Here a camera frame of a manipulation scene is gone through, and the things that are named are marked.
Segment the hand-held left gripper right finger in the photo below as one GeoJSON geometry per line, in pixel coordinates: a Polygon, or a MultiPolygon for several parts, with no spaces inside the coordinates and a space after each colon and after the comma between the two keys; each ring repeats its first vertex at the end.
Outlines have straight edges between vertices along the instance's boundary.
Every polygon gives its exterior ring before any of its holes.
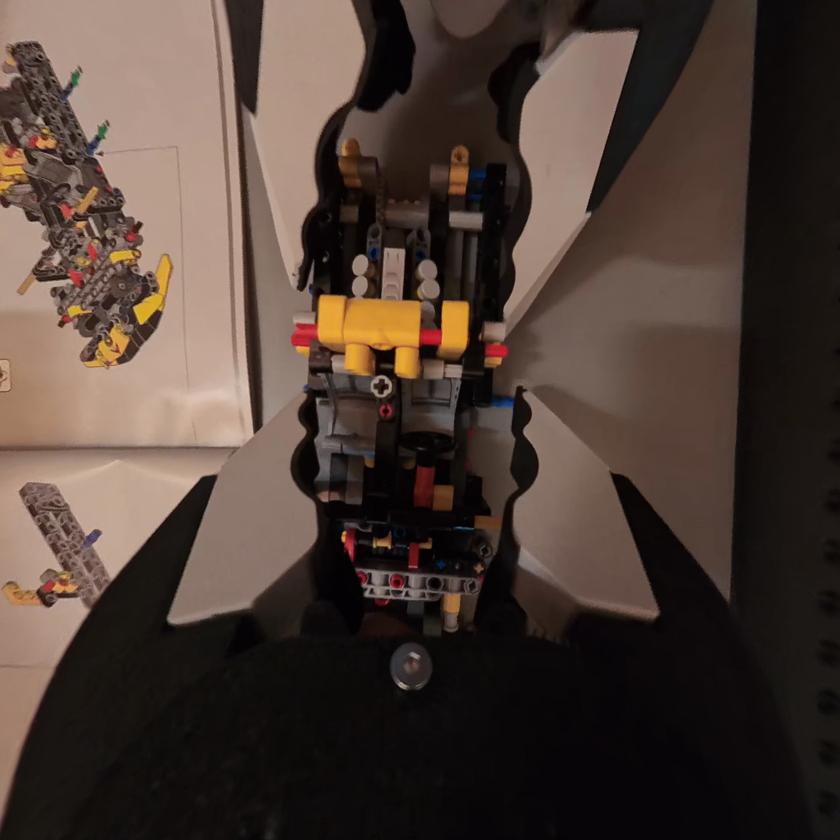
{"type": "Polygon", "coordinates": [[[513,594],[534,622],[579,614],[651,622],[658,606],[607,465],[530,390],[501,409],[500,503],[513,501],[513,594]]]}

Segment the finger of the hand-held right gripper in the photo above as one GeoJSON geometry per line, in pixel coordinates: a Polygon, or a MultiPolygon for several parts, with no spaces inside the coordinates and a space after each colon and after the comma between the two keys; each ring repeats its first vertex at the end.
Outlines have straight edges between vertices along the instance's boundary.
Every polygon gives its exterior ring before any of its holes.
{"type": "Polygon", "coordinates": [[[252,133],[289,282],[308,282],[315,216],[340,191],[336,145],[353,108],[412,81],[402,2],[262,3],[252,133]]]}
{"type": "Polygon", "coordinates": [[[518,168],[505,230],[505,320],[520,320],[592,216],[590,201],[639,30],[567,35],[547,58],[513,47],[490,76],[497,131],[518,168]]]}

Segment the small yellow grey lego connector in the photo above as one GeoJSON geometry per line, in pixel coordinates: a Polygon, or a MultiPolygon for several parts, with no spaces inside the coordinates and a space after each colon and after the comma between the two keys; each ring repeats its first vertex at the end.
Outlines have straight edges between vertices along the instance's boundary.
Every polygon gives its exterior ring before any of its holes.
{"type": "Polygon", "coordinates": [[[445,202],[450,197],[464,198],[467,203],[479,203],[485,189],[487,170],[469,166],[469,150],[456,145],[449,163],[429,166],[429,192],[432,198],[445,202]]]}

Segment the black lego beam blue pins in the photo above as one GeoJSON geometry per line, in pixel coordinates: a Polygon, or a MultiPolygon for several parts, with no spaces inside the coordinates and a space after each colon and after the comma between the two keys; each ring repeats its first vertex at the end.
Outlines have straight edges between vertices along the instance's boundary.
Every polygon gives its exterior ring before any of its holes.
{"type": "Polygon", "coordinates": [[[511,208],[506,198],[508,168],[488,163],[481,203],[484,225],[479,242],[479,326],[505,319],[504,307],[513,291],[516,271],[508,242],[511,208]]]}

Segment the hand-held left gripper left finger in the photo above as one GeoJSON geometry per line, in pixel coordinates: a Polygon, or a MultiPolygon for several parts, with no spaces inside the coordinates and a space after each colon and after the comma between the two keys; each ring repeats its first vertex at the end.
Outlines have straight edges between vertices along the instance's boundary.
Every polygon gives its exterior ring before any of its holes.
{"type": "Polygon", "coordinates": [[[314,394],[298,393],[219,470],[169,624],[244,615],[264,634],[297,634],[321,603],[361,629],[360,583],[310,486],[316,417],[314,394]]]}

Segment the black yellow lego car chassis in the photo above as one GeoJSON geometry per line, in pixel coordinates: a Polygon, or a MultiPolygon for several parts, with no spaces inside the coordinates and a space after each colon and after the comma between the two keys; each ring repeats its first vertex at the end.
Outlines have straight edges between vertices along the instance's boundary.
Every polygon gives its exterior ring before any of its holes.
{"type": "Polygon", "coordinates": [[[501,365],[484,366],[482,200],[439,202],[429,174],[425,195],[394,196],[354,139],[336,162],[290,336],[315,397],[311,489],[364,614],[426,635],[523,636],[499,440],[501,409],[518,408],[497,393],[501,365]]]}

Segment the open lego instruction booklet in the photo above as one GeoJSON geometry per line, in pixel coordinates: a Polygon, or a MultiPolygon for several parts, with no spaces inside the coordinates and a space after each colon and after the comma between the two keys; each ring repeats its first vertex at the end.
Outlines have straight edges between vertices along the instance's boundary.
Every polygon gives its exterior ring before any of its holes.
{"type": "Polygon", "coordinates": [[[254,430],[223,2],[2,2],[2,671],[254,430]]]}

